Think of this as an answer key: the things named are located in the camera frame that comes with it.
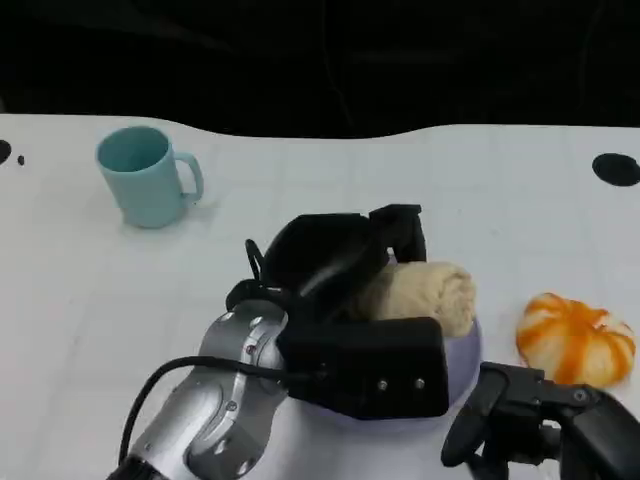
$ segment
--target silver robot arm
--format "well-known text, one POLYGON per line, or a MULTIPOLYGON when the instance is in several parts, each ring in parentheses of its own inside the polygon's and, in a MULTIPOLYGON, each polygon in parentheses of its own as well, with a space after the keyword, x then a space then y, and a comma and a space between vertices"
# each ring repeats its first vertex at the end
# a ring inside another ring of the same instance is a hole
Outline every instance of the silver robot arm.
MULTIPOLYGON (((273 303, 242 302, 213 322, 199 354, 283 369, 275 340, 286 321, 286 313, 273 303)), ((151 478, 240 478, 262 457, 285 396, 272 380, 196 367, 171 393, 130 456, 159 474, 151 478)))

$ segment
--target screw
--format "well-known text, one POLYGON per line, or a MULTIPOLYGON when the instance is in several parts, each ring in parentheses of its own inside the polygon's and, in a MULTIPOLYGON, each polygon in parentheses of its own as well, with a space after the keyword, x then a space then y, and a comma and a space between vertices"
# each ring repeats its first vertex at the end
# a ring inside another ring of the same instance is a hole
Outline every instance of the screw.
POLYGON ((224 452, 227 449, 230 443, 231 443, 231 437, 223 438, 216 445, 215 449, 213 450, 213 454, 220 455, 222 452, 224 452))
POLYGON ((258 316, 256 318, 254 318, 253 320, 251 320, 249 322, 249 328, 251 330, 253 330, 254 328, 256 328, 260 324, 260 322, 262 322, 262 316, 258 316))
POLYGON ((236 478, 240 478, 243 475, 245 475, 249 470, 251 470, 253 468, 253 466, 256 464, 256 461, 253 458, 250 458, 249 460, 247 460, 246 462, 244 462, 242 465, 240 465, 240 467, 238 468, 238 471, 236 472, 236 478))
POLYGON ((587 392, 580 389, 573 392, 573 398, 575 398, 577 402, 584 402, 587 400, 588 395, 587 395, 587 392))

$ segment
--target mug handle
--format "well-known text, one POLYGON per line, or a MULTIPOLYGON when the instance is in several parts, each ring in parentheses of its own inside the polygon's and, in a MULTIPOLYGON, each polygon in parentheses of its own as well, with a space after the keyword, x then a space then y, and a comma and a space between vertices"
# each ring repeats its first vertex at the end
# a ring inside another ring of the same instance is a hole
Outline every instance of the mug handle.
POLYGON ((196 157, 186 152, 176 152, 175 154, 176 161, 186 163, 191 169, 191 173, 193 173, 193 178, 196 181, 196 193, 182 193, 183 198, 187 202, 197 202, 202 198, 202 193, 204 192, 204 180, 202 179, 202 171, 200 170, 200 165, 198 165, 198 161, 196 157))

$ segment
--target black cable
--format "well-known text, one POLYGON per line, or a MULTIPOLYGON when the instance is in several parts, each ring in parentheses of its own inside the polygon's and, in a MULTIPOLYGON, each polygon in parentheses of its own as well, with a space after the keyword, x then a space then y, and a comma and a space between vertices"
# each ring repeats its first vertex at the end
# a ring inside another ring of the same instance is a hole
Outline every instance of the black cable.
POLYGON ((244 242, 244 248, 247 251, 247 257, 249 257, 249 265, 251 265, 253 278, 260 280, 260 272, 262 271, 262 264, 264 263, 262 252, 256 242, 250 238, 244 242))
POLYGON ((172 370, 184 367, 209 367, 218 368, 222 370, 231 370, 234 372, 243 373, 250 377, 265 378, 267 380, 280 381, 285 384, 305 382, 312 378, 309 374, 293 374, 287 373, 282 370, 274 370, 271 368, 256 367, 255 365, 249 365, 247 363, 237 362, 235 360, 229 360, 226 358, 218 357, 205 357, 205 356, 193 356, 193 357, 181 357, 175 358, 160 368, 158 368, 147 379, 143 385, 140 393, 133 402, 129 415, 124 424, 122 431, 122 440, 120 441, 120 452, 118 454, 118 465, 121 465, 129 454, 129 443, 131 442, 131 435, 133 433, 133 427, 135 426, 136 419, 142 410, 145 400, 153 390, 153 387, 160 381, 160 379, 172 370))

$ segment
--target lavender bowl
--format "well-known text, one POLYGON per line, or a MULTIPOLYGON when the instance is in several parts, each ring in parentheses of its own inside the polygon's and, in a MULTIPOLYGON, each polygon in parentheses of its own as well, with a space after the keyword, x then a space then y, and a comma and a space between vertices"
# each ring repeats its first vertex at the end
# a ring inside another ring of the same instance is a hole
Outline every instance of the lavender bowl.
POLYGON ((306 402, 303 402, 300 408, 305 414, 319 415, 341 427, 366 433, 386 434, 411 428, 420 428, 423 431, 434 429, 443 418, 451 413, 457 413, 458 401, 463 399, 465 393, 470 392, 471 387, 475 385, 482 358, 482 335, 478 319, 473 322, 473 327, 466 336, 445 338, 444 350, 449 378, 449 411, 442 417, 363 421, 306 402))

